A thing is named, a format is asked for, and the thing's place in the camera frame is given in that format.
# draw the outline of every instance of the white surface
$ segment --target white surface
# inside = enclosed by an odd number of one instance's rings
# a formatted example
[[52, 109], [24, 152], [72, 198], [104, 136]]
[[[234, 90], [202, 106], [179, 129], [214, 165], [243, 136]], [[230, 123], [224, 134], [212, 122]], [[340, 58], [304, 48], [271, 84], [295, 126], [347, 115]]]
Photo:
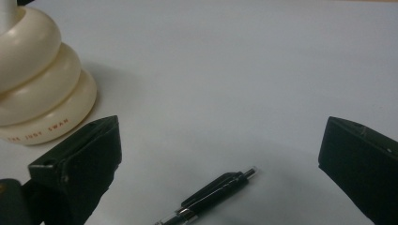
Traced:
[[[197, 224], [370, 225], [317, 168], [329, 116], [398, 140], [398, 4], [50, 1], [119, 116], [123, 162], [86, 224], [153, 224], [225, 172], [261, 172]], [[0, 177], [59, 143], [0, 143]]]

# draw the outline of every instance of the pen clip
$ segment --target pen clip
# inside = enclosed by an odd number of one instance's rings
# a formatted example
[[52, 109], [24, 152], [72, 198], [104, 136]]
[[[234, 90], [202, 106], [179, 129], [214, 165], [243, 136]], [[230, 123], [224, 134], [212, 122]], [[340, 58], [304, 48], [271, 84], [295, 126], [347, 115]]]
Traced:
[[192, 196], [190, 196], [187, 200], [182, 202], [181, 207], [188, 207], [189, 205], [197, 202], [205, 198], [205, 196], [209, 195], [210, 193], [214, 192], [215, 190], [223, 187], [225, 184], [229, 183], [231, 180], [236, 179], [237, 176], [243, 175], [242, 172], [227, 172], [221, 175], [219, 178], [212, 181], [210, 184], [206, 185]]

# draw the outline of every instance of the cream ceramic object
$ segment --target cream ceramic object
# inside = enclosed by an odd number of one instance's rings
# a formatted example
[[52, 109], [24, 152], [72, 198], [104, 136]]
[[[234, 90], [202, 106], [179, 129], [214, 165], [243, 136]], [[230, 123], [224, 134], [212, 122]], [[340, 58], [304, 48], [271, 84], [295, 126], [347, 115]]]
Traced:
[[55, 60], [31, 81], [0, 95], [0, 126], [41, 115], [65, 99], [81, 73], [75, 51], [62, 44]]
[[0, 36], [0, 93], [45, 69], [58, 53], [61, 34], [43, 12], [18, 8], [18, 22]]
[[17, 125], [0, 127], [0, 138], [11, 143], [45, 143], [67, 133], [81, 123], [93, 107], [97, 86], [90, 74], [82, 70], [72, 94], [54, 109]]
[[85, 119], [97, 86], [50, 17], [11, 1], [0, 0], [0, 20], [7, 19], [0, 28], [8, 27], [0, 36], [0, 138], [45, 143]]

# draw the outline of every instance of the pen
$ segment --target pen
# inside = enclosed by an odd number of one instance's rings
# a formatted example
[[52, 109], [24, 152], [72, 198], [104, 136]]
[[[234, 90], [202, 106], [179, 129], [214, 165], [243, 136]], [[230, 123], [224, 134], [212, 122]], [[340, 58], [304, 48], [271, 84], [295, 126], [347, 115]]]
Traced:
[[249, 179], [257, 172], [252, 167], [247, 172], [228, 172], [200, 189], [182, 202], [181, 207], [175, 212], [154, 225], [180, 225], [189, 224], [196, 220], [207, 210], [240, 191], [249, 184]]

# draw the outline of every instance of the stacked ring object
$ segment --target stacked ring object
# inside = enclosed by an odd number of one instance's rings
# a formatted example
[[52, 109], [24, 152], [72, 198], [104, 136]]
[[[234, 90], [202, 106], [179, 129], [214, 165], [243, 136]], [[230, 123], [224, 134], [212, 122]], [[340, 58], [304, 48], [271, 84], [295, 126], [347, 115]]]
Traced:
[[0, 36], [0, 138], [45, 143], [79, 125], [94, 106], [97, 86], [55, 22], [30, 7]]

